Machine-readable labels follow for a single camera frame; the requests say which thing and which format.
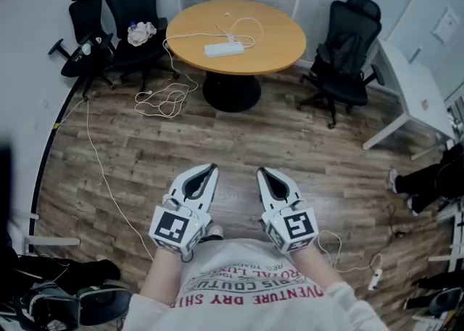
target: wooden floor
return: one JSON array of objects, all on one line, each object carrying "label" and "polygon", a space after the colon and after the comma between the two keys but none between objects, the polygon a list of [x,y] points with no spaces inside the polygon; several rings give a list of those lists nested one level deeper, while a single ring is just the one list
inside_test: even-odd
[{"label": "wooden floor", "polygon": [[[177,63],[200,83],[202,72]],[[260,230],[262,213],[255,173],[259,166],[279,169],[296,180],[311,204],[321,230],[336,232],[344,241],[340,269],[365,266],[372,253],[386,245],[389,236],[387,205],[397,207],[393,224],[409,230],[433,221],[436,207],[413,218],[404,200],[386,189],[390,167],[412,172],[437,160],[436,154],[416,162],[409,155],[429,146],[433,137],[417,125],[406,125],[369,151],[361,145],[401,111],[395,97],[369,90],[369,104],[355,107],[351,115],[337,107],[338,125],[327,128],[328,112],[295,103],[315,92],[298,83],[302,71],[292,68],[265,77],[262,97],[255,108],[240,114],[215,111],[204,100],[201,88],[188,96],[176,118],[143,117],[133,110],[135,84],[111,91],[95,83],[90,93],[91,137],[97,147],[114,197],[150,251],[155,247],[146,232],[154,208],[161,203],[171,181],[194,165],[214,162],[220,177],[210,213],[224,227],[227,238],[267,240]],[[153,71],[149,89],[170,83],[170,75]],[[183,77],[182,83],[188,81]],[[69,109],[80,101],[76,94]],[[86,103],[82,103],[58,130],[43,176],[36,234],[74,236],[79,247],[52,249],[79,261],[105,255],[123,274],[123,282],[137,291],[150,260],[137,235],[127,226],[109,197],[87,138]],[[395,240],[383,251],[384,276],[376,292],[368,292],[372,272],[344,275],[356,294],[368,300],[392,330],[411,328],[411,311],[403,311],[406,297],[417,290],[411,281],[437,273],[427,256],[448,252],[450,226],[435,223]],[[336,253],[334,238],[323,237]]]}]

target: table top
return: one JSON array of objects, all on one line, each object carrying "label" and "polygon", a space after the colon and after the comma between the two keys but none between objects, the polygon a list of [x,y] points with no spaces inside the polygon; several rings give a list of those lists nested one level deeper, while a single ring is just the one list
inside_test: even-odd
[{"label": "table top", "polygon": [[454,138],[444,99],[427,67],[410,64],[399,49],[378,39],[379,51],[398,84],[402,105],[410,117]]},{"label": "table top", "polygon": [[[215,23],[225,32],[239,18],[258,20],[264,31],[260,41],[260,26],[252,20],[243,20],[233,29],[234,35],[250,35],[257,42],[244,54],[217,56],[204,55],[204,46],[227,43],[226,37],[192,36],[168,40],[174,54],[192,66],[229,75],[263,75],[282,70],[295,63],[306,49],[306,36],[287,14],[266,4],[246,0],[213,0],[183,10],[167,27],[166,36],[192,33],[221,34]],[[237,38],[244,43],[247,38]]]}]

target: white t-shirt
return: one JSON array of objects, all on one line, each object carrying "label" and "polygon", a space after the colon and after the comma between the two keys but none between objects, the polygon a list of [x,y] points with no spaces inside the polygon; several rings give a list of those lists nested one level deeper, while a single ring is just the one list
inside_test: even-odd
[{"label": "white t-shirt", "polygon": [[387,330],[345,282],[325,292],[270,243],[197,245],[169,307],[134,295],[124,330]]}]

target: white sleeve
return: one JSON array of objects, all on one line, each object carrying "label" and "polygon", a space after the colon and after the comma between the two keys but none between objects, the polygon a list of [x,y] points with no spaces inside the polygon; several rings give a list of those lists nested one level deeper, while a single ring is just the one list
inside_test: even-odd
[{"label": "white sleeve", "polygon": [[346,282],[334,283],[326,290],[326,295],[332,297],[345,310],[353,330],[388,330],[368,303],[356,299],[355,292]]},{"label": "white sleeve", "polygon": [[140,295],[133,295],[123,331],[147,331],[169,309],[166,304]]}]

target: black table base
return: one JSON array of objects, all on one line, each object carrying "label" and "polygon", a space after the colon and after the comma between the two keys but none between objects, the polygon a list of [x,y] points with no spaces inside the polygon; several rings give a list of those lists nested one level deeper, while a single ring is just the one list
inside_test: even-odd
[{"label": "black table base", "polygon": [[254,76],[206,71],[203,95],[212,107],[220,111],[242,112],[260,100],[261,86]]}]

